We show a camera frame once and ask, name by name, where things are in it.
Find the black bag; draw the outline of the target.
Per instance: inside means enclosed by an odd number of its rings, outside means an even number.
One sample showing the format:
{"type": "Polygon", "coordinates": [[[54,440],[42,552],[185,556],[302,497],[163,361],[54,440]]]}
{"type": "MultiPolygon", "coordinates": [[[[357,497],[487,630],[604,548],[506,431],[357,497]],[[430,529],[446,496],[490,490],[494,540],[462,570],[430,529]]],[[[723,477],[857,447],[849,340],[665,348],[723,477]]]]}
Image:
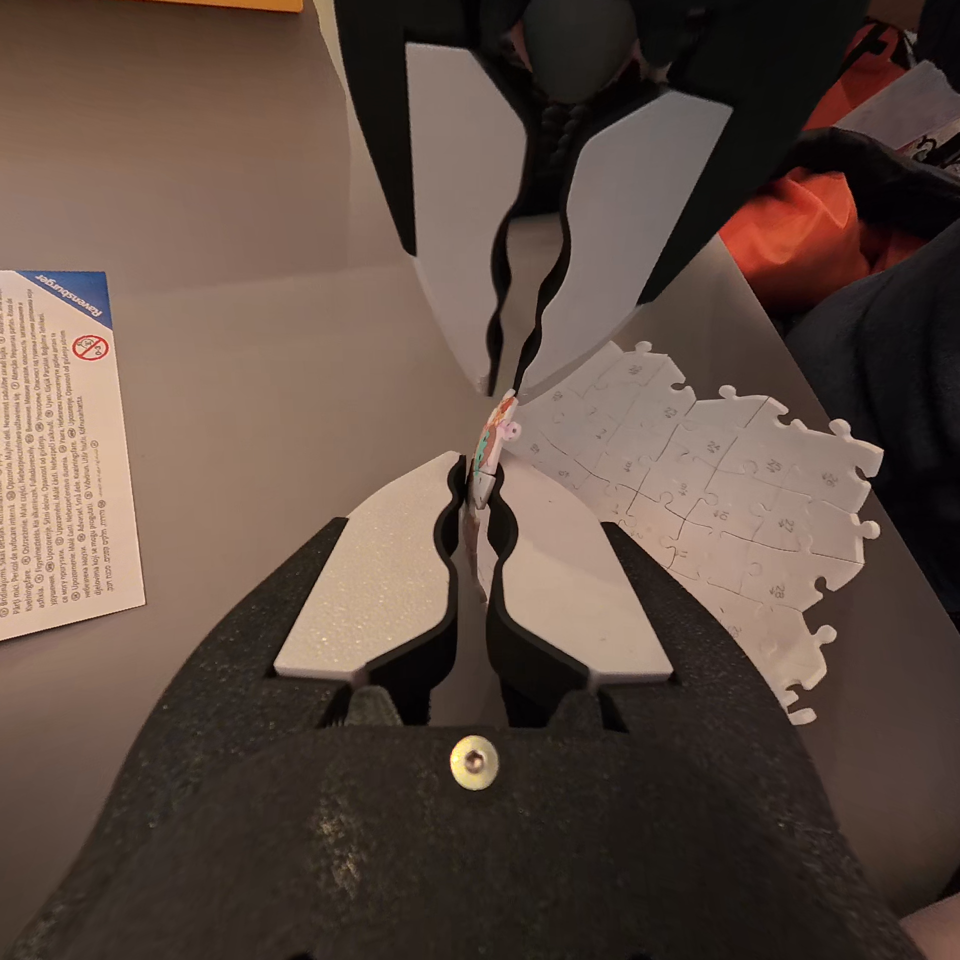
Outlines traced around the black bag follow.
{"type": "Polygon", "coordinates": [[[841,173],[858,218],[930,241],[959,220],[958,179],[869,136],[835,126],[803,132],[777,168],[841,173]]]}

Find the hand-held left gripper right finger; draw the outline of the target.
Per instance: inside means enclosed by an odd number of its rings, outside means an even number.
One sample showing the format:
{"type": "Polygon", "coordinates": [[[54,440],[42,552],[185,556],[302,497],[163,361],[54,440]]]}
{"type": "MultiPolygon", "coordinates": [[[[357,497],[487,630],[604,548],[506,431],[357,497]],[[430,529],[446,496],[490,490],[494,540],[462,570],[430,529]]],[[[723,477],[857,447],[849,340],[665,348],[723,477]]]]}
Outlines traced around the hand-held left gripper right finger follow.
{"type": "Polygon", "coordinates": [[[495,555],[486,652],[510,726],[544,727],[570,693],[667,681],[673,667],[595,514],[524,461],[486,509],[495,555]]]}

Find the white printed paper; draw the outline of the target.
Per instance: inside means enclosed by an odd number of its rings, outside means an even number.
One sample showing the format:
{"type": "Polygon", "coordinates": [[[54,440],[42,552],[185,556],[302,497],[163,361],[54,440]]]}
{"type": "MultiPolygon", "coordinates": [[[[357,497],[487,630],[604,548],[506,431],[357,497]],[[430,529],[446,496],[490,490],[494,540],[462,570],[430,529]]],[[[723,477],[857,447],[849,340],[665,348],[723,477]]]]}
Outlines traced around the white printed paper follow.
{"type": "Polygon", "coordinates": [[[959,176],[959,95],[930,62],[871,96],[838,125],[908,160],[959,176]]]}

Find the small white puzzle piece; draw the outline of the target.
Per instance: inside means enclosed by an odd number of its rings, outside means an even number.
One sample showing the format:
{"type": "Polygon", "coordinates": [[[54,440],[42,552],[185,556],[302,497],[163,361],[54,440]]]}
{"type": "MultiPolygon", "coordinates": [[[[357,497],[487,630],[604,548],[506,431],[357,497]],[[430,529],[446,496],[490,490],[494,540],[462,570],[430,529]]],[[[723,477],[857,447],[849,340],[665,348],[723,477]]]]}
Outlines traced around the small white puzzle piece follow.
{"type": "Polygon", "coordinates": [[[469,472],[471,509],[475,512],[487,508],[504,447],[522,436],[522,425],[515,419],[518,408],[516,391],[507,390],[482,429],[469,472]]]}

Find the partly built puzzle ball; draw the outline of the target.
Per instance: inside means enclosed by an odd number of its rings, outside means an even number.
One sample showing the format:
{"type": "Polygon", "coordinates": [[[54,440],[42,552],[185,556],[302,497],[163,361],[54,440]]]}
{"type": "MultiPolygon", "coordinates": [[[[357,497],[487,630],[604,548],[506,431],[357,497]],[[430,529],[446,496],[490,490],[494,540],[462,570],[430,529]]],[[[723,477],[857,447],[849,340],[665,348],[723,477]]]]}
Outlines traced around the partly built puzzle ball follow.
{"type": "MultiPolygon", "coordinates": [[[[726,630],[794,725],[797,688],[827,673],[833,627],[805,612],[862,569],[880,534],[858,511],[883,452],[835,419],[827,432],[783,421],[786,407],[723,386],[699,400],[648,342],[607,343],[567,378],[518,398],[519,439],[499,461],[524,461],[570,490],[639,546],[726,630]]],[[[496,555],[484,510],[469,508],[476,579],[488,600],[496,555]]]]}

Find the orange object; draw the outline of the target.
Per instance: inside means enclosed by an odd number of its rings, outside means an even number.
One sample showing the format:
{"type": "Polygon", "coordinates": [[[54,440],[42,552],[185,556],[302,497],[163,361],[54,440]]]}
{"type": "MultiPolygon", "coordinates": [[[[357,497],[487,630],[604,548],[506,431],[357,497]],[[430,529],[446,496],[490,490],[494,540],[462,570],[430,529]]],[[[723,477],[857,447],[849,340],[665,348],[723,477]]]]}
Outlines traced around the orange object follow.
{"type": "MultiPolygon", "coordinates": [[[[909,52],[902,30],[868,19],[803,131],[833,126],[903,77],[909,52]]],[[[762,186],[720,236],[772,316],[803,314],[844,287],[899,265],[929,242],[861,221],[844,174],[801,167],[762,186]]]]}

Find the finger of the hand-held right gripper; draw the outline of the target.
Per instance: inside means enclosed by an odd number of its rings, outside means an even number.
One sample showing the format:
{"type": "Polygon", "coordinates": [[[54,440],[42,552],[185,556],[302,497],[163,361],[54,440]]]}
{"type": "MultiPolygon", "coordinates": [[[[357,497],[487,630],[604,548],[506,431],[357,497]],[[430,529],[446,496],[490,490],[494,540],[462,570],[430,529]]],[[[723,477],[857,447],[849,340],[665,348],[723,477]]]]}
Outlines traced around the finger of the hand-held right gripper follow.
{"type": "Polygon", "coordinates": [[[503,298],[496,253],[527,159],[523,104],[501,70],[462,47],[409,41],[405,67],[414,270],[468,383],[489,396],[503,298]]]}
{"type": "Polygon", "coordinates": [[[565,377],[628,321],[733,113],[667,89],[586,140],[560,210],[565,259],[557,290],[537,308],[522,399],[565,377]]]}

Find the white instruction leaflet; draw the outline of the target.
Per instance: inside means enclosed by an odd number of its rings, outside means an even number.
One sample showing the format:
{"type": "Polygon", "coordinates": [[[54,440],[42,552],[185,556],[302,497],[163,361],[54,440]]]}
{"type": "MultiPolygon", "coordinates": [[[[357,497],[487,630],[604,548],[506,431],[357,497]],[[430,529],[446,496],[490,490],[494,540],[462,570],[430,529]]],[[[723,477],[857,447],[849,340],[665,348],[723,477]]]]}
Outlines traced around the white instruction leaflet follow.
{"type": "Polygon", "coordinates": [[[1,271],[1,640],[145,604],[109,286],[1,271]]]}

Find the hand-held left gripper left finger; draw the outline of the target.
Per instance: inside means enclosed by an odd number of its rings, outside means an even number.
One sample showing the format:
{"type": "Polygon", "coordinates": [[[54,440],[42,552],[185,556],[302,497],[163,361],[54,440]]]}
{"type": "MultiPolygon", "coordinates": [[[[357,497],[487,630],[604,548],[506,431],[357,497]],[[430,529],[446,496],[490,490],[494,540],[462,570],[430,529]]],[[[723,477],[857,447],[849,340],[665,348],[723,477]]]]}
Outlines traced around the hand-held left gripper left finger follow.
{"type": "Polygon", "coordinates": [[[286,678],[381,687],[426,726],[457,655],[462,456],[442,453],[366,498],[342,530],[274,662],[286,678]]]}

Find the yellow plastic bin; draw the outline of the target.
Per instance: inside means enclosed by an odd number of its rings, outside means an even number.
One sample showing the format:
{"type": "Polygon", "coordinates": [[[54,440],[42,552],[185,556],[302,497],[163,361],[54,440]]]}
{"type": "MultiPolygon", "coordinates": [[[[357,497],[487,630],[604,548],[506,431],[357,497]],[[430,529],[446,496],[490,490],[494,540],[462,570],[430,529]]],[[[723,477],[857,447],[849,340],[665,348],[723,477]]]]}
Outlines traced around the yellow plastic bin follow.
{"type": "Polygon", "coordinates": [[[168,6],[191,6],[212,9],[254,11],[259,13],[299,15],[305,7],[305,1],[274,0],[174,0],[150,1],[150,3],[168,6]]]}

